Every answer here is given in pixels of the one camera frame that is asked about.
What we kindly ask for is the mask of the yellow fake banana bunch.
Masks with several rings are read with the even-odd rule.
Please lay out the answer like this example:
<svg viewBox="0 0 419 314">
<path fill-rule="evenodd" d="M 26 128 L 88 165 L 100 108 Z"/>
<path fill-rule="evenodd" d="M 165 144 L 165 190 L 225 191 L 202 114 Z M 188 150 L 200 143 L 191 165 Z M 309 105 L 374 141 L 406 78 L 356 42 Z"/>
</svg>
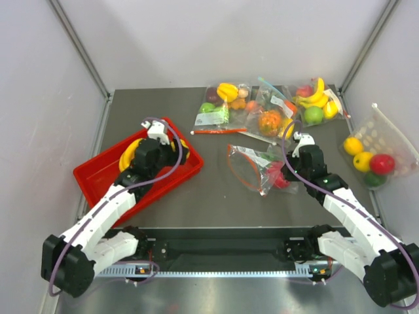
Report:
<svg viewBox="0 0 419 314">
<path fill-rule="evenodd" d="M 120 172 L 123 172 L 128 168 L 131 161 L 134 159 L 135 150 L 136 148 L 138 148 L 142 140 L 143 138 L 132 141 L 130 145 L 126 148 L 126 150 L 122 153 L 118 162 L 118 169 Z"/>
</svg>

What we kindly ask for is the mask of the yellow fake lemon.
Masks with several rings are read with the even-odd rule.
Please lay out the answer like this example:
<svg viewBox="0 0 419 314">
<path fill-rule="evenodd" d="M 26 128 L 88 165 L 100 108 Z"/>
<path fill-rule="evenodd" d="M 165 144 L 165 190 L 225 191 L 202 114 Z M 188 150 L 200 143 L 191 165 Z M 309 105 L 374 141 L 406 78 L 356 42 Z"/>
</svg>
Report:
<svg viewBox="0 0 419 314">
<path fill-rule="evenodd" d="M 180 142 L 181 142 L 181 150 L 182 150 L 182 158 L 181 158 L 180 164 L 183 165 L 189 159 L 190 149 L 183 139 L 181 139 Z"/>
</svg>

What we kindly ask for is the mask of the zip bag with bananas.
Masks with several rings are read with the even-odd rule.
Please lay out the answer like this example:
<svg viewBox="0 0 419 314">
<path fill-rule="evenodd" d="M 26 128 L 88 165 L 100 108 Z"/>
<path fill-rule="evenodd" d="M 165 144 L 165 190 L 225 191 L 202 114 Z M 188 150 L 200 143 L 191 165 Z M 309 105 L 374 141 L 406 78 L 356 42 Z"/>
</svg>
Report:
<svg viewBox="0 0 419 314">
<path fill-rule="evenodd" d="M 261 152 L 238 145 L 228 144 L 227 146 L 227 164 L 234 176 L 244 186 L 261 196 L 267 196 L 272 189 L 289 194 L 298 192 L 299 186 L 297 183 L 289 181 L 291 185 L 284 189 L 276 188 L 270 184 L 266 171 L 272 162 L 277 161 L 284 163 L 283 157 L 273 148 Z"/>
</svg>

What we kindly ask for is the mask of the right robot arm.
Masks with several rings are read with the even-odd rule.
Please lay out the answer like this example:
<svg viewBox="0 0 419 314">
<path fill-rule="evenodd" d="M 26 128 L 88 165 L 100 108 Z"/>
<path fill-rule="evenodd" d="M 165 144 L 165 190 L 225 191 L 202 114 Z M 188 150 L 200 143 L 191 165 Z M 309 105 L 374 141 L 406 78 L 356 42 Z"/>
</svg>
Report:
<svg viewBox="0 0 419 314">
<path fill-rule="evenodd" d="M 342 178 L 327 170 L 322 150 L 304 134 L 293 151 L 284 154 L 282 173 L 304 183 L 307 193 L 332 214 L 355 239 L 352 243 L 328 225 L 314 228 L 307 254 L 338 261 L 362 283 L 380 307 L 395 307 L 418 296 L 418 246 L 403 243 L 360 204 Z"/>
</svg>

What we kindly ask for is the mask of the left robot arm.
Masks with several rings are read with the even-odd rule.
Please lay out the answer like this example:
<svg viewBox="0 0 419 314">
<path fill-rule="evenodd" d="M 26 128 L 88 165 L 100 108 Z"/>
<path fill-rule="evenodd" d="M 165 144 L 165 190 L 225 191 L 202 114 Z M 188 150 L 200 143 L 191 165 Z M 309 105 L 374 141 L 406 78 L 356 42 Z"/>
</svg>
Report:
<svg viewBox="0 0 419 314">
<path fill-rule="evenodd" d="M 139 260 L 147 255 L 149 245 L 135 231 L 121 231 L 110 239 L 104 235 L 189 155 L 186 142 L 178 137 L 147 136 L 128 145 L 118 161 L 119 175 L 104 197 L 70 229 L 45 239 L 41 277 L 50 296 L 65 292 L 77 298 L 104 269 L 129 256 Z"/>
</svg>

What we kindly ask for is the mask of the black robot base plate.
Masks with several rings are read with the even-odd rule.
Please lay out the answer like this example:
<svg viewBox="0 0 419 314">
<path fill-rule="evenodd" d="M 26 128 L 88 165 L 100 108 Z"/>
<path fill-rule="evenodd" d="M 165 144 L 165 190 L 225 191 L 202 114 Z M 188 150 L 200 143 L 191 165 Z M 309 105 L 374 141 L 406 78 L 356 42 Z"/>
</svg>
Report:
<svg viewBox="0 0 419 314">
<path fill-rule="evenodd" d="M 134 260 L 149 259 L 165 271 L 222 271 L 288 268 L 322 259 L 310 228 L 139 228 Z"/>
</svg>

